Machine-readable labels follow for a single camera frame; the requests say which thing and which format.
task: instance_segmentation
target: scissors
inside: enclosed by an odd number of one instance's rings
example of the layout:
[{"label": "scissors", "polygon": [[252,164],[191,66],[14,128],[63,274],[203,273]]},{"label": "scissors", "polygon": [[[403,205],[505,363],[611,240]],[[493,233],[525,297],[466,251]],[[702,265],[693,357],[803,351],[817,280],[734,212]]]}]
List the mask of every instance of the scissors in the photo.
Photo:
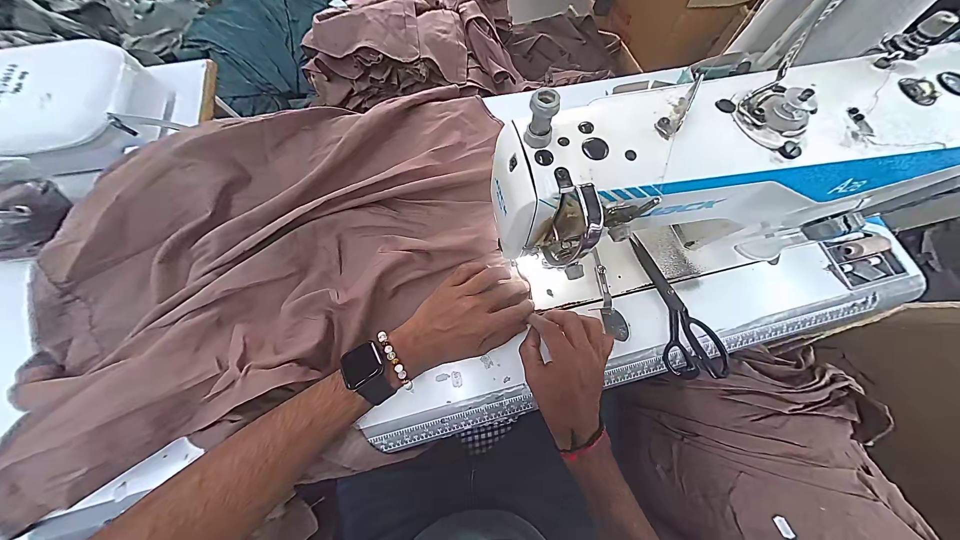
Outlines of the scissors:
[{"label": "scissors", "polygon": [[[714,379],[725,378],[730,374],[730,355],[727,353],[727,348],[724,347],[723,341],[720,340],[720,337],[717,336],[716,332],[711,330],[709,326],[690,316],[690,312],[686,309],[684,301],[677,296],[677,291],[673,290],[670,282],[666,280],[666,277],[657,266],[654,258],[650,256],[650,252],[648,252],[647,248],[643,247],[639,239],[632,234],[630,235],[630,245],[634,248],[634,255],[636,255],[636,259],[640,261],[640,266],[643,267],[643,271],[650,277],[650,281],[652,281],[654,287],[657,288],[657,291],[663,298],[663,303],[666,304],[670,312],[670,341],[667,342],[666,348],[663,349],[663,356],[661,357],[663,365],[666,366],[666,369],[669,370],[670,373],[687,380],[696,379],[697,376],[700,375],[701,369],[706,370]],[[719,367],[714,363],[714,360],[710,359],[707,351],[705,351],[704,347],[700,344],[700,340],[697,339],[696,334],[693,333],[693,327],[702,330],[707,337],[709,337],[710,341],[713,342],[713,346],[716,347],[717,352],[720,354]],[[681,328],[684,330],[686,341],[689,342],[692,353],[688,351],[680,341]],[[679,349],[680,355],[684,359],[684,365],[679,368],[670,362],[670,352],[674,349]]]}]

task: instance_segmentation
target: wrist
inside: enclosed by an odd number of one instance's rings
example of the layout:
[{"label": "wrist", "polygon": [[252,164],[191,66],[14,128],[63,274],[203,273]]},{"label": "wrist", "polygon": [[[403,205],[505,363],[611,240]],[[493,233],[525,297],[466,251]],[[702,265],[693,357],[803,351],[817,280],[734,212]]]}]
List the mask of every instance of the wrist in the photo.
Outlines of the wrist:
[{"label": "wrist", "polygon": [[593,445],[575,454],[574,458],[564,459],[567,469],[569,469],[574,476],[595,468],[598,463],[604,463],[613,459],[610,436],[607,435],[607,432],[604,430],[603,435],[597,439]]},{"label": "wrist", "polygon": [[[396,330],[388,332],[388,339],[394,346],[396,357],[400,359],[407,372],[407,379],[413,380],[421,373],[429,369],[426,362],[426,353],[419,347],[416,332],[412,331],[406,324],[399,326]],[[399,378],[396,373],[389,375],[390,383],[400,387]]]},{"label": "wrist", "polygon": [[599,430],[600,411],[598,409],[566,424],[562,432],[553,434],[553,439],[559,450],[566,451],[583,445]]}]

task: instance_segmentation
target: white sewing machine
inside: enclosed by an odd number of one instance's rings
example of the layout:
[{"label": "white sewing machine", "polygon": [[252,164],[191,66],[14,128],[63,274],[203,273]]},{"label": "white sewing machine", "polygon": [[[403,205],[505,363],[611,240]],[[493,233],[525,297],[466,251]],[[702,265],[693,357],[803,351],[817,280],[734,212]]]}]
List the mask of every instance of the white sewing machine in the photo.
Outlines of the white sewing machine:
[{"label": "white sewing machine", "polygon": [[538,90],[532,119],[508,123],[496,144],[503,254],[544,308],[594,300],[556,288],[539,296],[541,269],[578,280],[605,237],[669,226],[690,252],[724,246],[770,260],[860,233],[865,217],[960,175],[958,68],[960,46],[944,45],[915,61],[698,78],[570,110],[556,90]]},{"label": "white sewing machine", "polygon": [[[607,386],[665,370],[667,309],[631,234],[731,351],[916,299],[924,277],[876,216],[960,184],[960,44],[924,45],[956,21],[777,72],[542,89],[525,98],[533,114],[487,98],[505,121],[504,256],[537,309],[619,315]],[[608,86],[585,99],[589,85]],[[357,425],[392,452],[533,409],[519,340],[427,372]]]}]

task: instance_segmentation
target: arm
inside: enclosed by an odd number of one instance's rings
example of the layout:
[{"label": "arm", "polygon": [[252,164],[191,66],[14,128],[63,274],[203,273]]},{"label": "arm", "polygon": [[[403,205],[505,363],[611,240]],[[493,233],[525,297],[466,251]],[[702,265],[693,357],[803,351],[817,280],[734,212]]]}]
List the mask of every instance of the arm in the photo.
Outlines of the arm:
[{"label": "arm", "polygon": [[[533,328],[520,345],[527,384],[557,448],[578,448],[600,429],[600,394],[613,338],[597,319],[572,311],[531,315],[530,322]],[[540,356],[541,337],[553,360],[547,364]],[[657,540],[613,459],[609,437],[566,465],[587,498],[598,537]]]},{"label": "arm", "polygon": [[[458,268],[409,321],[390,332],[411,378],[480,356],[526,328],[529,286],[509,270]],[[392,370],[386,376],[394,386]],[[317,454],[371,408],[338,374],[237,431],[101,530],[95,540],[247,538]]]}]

